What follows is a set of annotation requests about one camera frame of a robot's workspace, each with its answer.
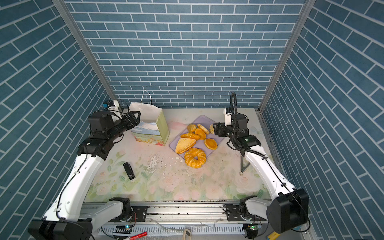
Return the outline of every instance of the gift bag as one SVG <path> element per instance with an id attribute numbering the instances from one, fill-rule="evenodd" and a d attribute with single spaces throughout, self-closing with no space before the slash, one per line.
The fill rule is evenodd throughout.
<path id="1" fill-rule="evenodd" d="M 168 125 L 164 117 L 163 110 L 152 105 L 152 97 L 150 104 L 142 103 L 143 95 L 139 103 L 131 103 L 130 111 L 140 111 L 140 123 L 131 129 L 132 135 L 138 142 L 146 142 L 150 144 L 165 146 L 169 137 Z"/>

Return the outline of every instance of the toy food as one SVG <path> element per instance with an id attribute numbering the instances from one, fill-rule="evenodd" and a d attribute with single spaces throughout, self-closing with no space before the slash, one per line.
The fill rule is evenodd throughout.
<path id="1" fill-rule="evenodd" d="M 193 138 L 193 139 L 196 139 L 196 140 L 200 139 L 200 135 L 194 134 L 193 132 L 189 132 L 189 133 L 183 134 L 180 137 Z"/>
<path id="2" fill-rule="evenodd" d="M 196 139 L 193 138 L 186 138 L 182 137 L 180 140 L 177 142 L 175 152 L 176 153 L 183 153 L 189 150 L 193 145 L 195 145 Z"/>
<path id="3" fill-rule="evenodd" d="M 187 129 L 188 129 L 188 132 L 194 132 L 197 129 L 197 127 L 195 124 L 189 124 L 187 126 Z"/>
<path id="4" fill-rule="evenodd" d="M 205 132 L 205 134 L 209 134 L 208 129 L 206 129 L 203 125 L 198 124 L 197 127 L 200 128 L 201 130 L 203 130 Z"/>
<path id="5" fill-rule="evenodd" d="M 213 125 L 213 124 L 211 124 L 211 125 L 209 126 L 209 131 L 210 131 L 212 134 L 215 134 L 215 129 L 214 129 L 214 125 Z"/>
<path id="6" fill-rule="evenodd" d="M 205 152 L 195 147 L 191 148 L 188 152 L 186 152 L 184 155 L 184 158 L 185 158 L 185 163 L 189 167 L 193 167 L 193 168 L 200 168 L 201 165 L 203 165 L 207 160 Z"/>
<path id="7" fill-rule="evenodd" d="M 217 149 L 217 143 L 214 139 L 207 138 L 204 140 L 204 144 L 207 148 L 215 150 Z"/>
<path id="8" fill-rule="evenodd" d="M 195 134 L 200 135 L 201 140 L 204 140 L 207 138 L 205 132 L 201 128 L 196 129 Z"/>

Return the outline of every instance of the round orange bread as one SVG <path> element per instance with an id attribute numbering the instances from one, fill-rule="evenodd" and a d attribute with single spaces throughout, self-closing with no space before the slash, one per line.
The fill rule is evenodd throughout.
<path id="1" fill-rule="evenodd" d="M 203 150 L 193 147 L 185 153 L 184 159 L 189 167 L 200 168 L 207 160 L 207 157 Z"/>

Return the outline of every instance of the blue brick wall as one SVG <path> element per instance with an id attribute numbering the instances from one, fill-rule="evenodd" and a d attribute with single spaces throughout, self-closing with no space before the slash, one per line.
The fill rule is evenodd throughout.
<path id="1" fill-rule="evenodd" d="M 319 239 L 384 239 L 383 13 L 317 0 L 263 112 Z"/>
<path id="2" fill-rule="evenodd" d="M 0 239 L 28 239 L 106 92 L 51 0 L 0 1 Z"/>
<path id="3" fill-rule="evenodd" d="M 305 0 L 66 1 L 119 98 L 257 107 Z"/>

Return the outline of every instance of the pastry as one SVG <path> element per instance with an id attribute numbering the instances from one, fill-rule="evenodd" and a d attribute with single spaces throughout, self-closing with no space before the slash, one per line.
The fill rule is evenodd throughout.
<path id="1" fill-rule="evenodd" d="M 189 133 L 183 134 L 180 137 L 193 138 L 193 139 L 196 139 L 196 140 L 200 139 L 200 135 L 194 134 L 193 132 L 189 132 Z"/>
<path id="2" fill-rule="evenodd" d="M 176 153 L 183 153 L 189 150 L 193 145 L 195 145 L 196 139 L 193 138 L 186 138 L 182 137 L 180 140 L 177 142 L 175 152 Z"/>
<path id="3" fill-rule="evenodd" d="M 200 168 L 207 160 L 207 157 L 203 150 L 193 147 L 185 153 L 184 159 L 189 167 Z"/>
<path id="4" fill-rule="evenodd" d="M 214 139 L 207 138 L 204 140 L 204 144 L 207 148 L 215 150 L 217 149 L 217 143 Z"/>
<path id="5" fill-rule="evenodd" d="M 197 127 L 195 124 L 189 124 L 187 126 L 187 129 L 188 129 L 188 132 L 194 132 L 197 129 Z"/>
<path id="6" fill-rule="evenodd" d="M 205 132 L 201 128 L 196 129 L 195 134 L 200 135 L 201 140 L 205 140 L 207 138 Z"/>
<path id="7" fill-rule="evenodd" d="M 209 131 L 210 131 L 212 134 L 215 134 L 215 129 L 214 129 L 214 125 L 213 125 L 213 124 L 211 124 L 211 125 L 209 126 Z"/>
<path id="8" fill-rule="evenodd" d="M 209 134 L 208 129 L 206 129 L 203 125 L 198 124 L 197 127 L 200 128 L 201 130 L 203 130 L 205 132 L 205 134 Z"/>

